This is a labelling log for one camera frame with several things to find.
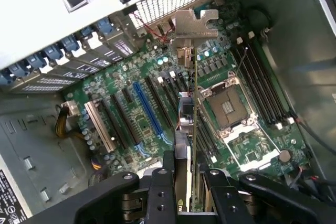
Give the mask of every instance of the gray metal panel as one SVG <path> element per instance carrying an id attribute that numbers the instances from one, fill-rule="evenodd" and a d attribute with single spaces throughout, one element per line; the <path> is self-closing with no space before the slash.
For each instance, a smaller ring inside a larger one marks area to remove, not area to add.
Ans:
<path id="1" fill-rule="evenodd" d="M 92 172 L 87 145 L 78 139 L 60 140 L 54 135 L 62 99 L 56 95 L 15 95 L 0 99 L 0 154 L 21 190 L 32 214 L 36 214 L 84 189 Z M 34 169 L 24 159 L 30 157 Z M 59 189 L 71 189 L 63 195 Z M 46 188 L 49 201 L 40 192 Z"/>
<path id="2" fill-rule="evenodd" d="M 336 40 L 320 0 L 242 0 L 261 5 L 275 25 L 268 35 L 270 61 L 296 111 L 336 149 Z M 307 138 L 329 179 L 336 179 L 336 157 Z"/>

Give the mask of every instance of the blue pcie slot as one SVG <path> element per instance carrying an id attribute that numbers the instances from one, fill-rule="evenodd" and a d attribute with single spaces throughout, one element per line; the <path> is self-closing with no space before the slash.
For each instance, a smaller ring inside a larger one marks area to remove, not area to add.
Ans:
<path id="1" fill-rule="evenodd" d="M 162 128 L 161 128 L 159 122 L 157 121 L 157 119 L 155 117 L 155 114 L 154 114 L 154 112 L 153 112 L 145 94 L 143 93 L 143 91 L 141 89 L 140 84 L 138 82 L 135 82 L 135 83 L 133 83 L 133 87 L 138 94 L 140 102 L 141 102 L 143 108 L 145 109 L 145 112 L 146 112 L 147 116 L 149 117 L 156 134 L 161 135 L 163 133 Z"/>

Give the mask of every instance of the blue tab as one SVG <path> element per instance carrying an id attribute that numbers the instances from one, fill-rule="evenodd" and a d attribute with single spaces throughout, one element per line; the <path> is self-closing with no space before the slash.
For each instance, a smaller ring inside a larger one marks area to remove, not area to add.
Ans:
<path id="1" fill-rule="evenodd" d="M 92 37 L 92 29 L 91 27 L 85 27 L 80 31 L 83 37 Z"/>
<path id="2" fill-rule="evenodd" d="M 27 68 L 27 66 L 28 66 L 28 63 L 22 60 L 22 61 L 19 61 L 9 66 L 8 69 L 16 77 L 24 77 L 24 76 L 30 75 L 30 71 Z"/>
<path id="3" fill-rule="evenodd" d="M 103 34 L 110 34 L 111 32 L 114 31 L 107 17 L 97 21 L 97 28 Z"/>
<path id="4" fill-rule="evenodd" d="M 79 44 L 76 41 L 74 35 L 70 35 L 61 40 L 63 47 L 67 51 L 77 51 L 79 49 Z"/>
<path id="5" fill-rule="evenodd" d="M 31 56 L 28 56 L 26 60 L 31 65 L 31 67 L 34 69 L 44 68 L 47 65 L 47 62 L 43 58 L 41 52 L 37 52 Z"/>
<path id="6" fill-rule="evenodd" d="M 61 49 L 55 44 L 43 49 L 43 52 L 47 55 L 47 57 L 51 60 L 59 60 L 63 57 L 63 53 Z"/>
<path id="7" fill-rule="evenodd" d="M 8 69 L 0 71 L 0 85 L 9 85 L 15 81 L 15 76 L 10 76 L 11 72 Z"/>

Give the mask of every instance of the label sticker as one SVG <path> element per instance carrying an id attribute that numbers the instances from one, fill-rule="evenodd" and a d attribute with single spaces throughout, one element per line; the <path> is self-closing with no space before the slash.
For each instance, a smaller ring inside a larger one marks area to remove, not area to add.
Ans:
<path id="1" fill-rule="evenodd" d="M 0 224 L 19 224 L 27 219 L 4 172 L 0 170 Z"/>

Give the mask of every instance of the motherboard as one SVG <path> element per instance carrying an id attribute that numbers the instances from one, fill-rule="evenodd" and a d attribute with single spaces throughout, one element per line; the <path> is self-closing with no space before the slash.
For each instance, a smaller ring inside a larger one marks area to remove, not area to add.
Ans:
<path id="1" fill-rule="evenodd" d="M 249 169 L 280 176 L 304 165 L 307 148 L 261 45 L 241 18 L 240 4 L 214 6 L 219 19 L 209 27 L 219 37 L 197 49 L 197 144 L 210 167 L 233 177 Z M 80 112 L 78 125 L 92 152 L 93 165 L 112 174 L 142 176 L 162 166 L 178 126 L 179 97 L 188 76 L 171 53 L 169 39 L 148 34 L 141 50 L 63 91 Z"/>

